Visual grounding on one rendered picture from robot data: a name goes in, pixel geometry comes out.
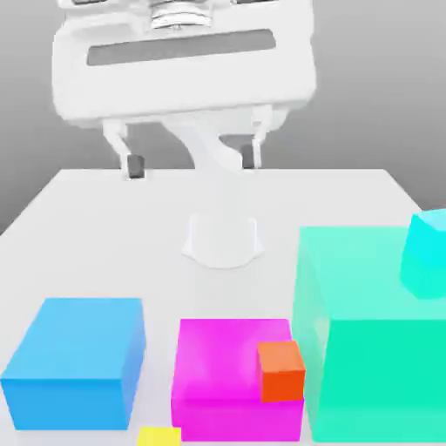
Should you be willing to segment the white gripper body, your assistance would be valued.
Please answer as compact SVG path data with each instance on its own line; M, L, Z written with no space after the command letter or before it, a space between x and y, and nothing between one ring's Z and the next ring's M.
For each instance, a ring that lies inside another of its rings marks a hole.
M306 105L316 90L312 0L213 3L207 26L154 29L149 12L76 8L56 32L51 84L65 122L156 121Z

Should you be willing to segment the small orange cube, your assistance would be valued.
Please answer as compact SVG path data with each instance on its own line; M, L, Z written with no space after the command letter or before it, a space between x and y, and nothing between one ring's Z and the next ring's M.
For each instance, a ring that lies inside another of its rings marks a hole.
M296 341L259 342L257 365L262 402L303 400L306 366Z

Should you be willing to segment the large green box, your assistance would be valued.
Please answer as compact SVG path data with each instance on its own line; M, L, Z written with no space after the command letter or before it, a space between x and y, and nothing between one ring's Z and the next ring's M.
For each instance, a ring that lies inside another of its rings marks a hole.
M400 277L402 226L300 230L292 331L318 443L446 446L446 298Z

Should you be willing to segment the large magenta box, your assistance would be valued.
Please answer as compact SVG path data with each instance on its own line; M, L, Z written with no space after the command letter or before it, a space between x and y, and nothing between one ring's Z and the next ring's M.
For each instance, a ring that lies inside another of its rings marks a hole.
M286 319L183 319L172 379L172 425L185 442L297 442L304 398L262 402L257 345L291 341Z

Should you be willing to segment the small cyan cube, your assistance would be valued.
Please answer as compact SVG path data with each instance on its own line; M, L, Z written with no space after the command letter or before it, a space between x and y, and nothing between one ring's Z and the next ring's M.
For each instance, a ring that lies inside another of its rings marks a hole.
M419 299L446 297L446 208L412 216L402 253L401 280Z

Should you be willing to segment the large blue box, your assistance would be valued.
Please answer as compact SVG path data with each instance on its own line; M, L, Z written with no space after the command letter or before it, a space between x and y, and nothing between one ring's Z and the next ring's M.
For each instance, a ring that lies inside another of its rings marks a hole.
M137 298L48 298L0 385L17 430L126 430L145 356Z

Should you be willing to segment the small yellow cube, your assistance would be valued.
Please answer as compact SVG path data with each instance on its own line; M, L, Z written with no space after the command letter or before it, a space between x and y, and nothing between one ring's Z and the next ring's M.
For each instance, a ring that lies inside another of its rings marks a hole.
M181 446L181 430L174 427L142 427L137 446Z

